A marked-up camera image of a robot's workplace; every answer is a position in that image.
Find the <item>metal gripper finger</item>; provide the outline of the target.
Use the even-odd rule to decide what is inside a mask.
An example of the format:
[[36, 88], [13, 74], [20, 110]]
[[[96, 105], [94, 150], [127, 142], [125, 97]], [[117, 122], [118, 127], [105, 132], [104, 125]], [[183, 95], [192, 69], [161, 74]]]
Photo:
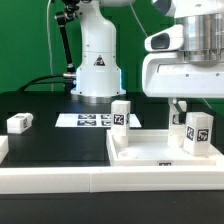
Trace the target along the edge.
[[171, 124], [184, 124], [186, 121], [187, 103], [177, 98], [169, 98], [169, 122]]

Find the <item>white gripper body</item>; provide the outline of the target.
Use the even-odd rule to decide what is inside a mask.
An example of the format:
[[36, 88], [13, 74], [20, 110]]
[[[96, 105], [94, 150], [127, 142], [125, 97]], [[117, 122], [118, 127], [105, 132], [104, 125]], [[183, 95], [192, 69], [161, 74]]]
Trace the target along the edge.
[[148, 97], [224, 98], [224, 61], [188, 63], [182, 52], [150, 53], [142, 88]]

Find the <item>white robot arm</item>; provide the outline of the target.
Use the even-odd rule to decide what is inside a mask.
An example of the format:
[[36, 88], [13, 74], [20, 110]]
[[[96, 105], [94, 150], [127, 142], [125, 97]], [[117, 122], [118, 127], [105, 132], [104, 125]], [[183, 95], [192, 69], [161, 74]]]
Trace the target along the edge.
[[[100, 12], [135, 0], [81, 0], [82, 63], [76, 98], [105, 102], [123, 95], [116, 64], [116, 28]], [[224, 0], [151, 0], [175, 24], [145, 39], [142, 88], [148, 97], [224, 97]]]

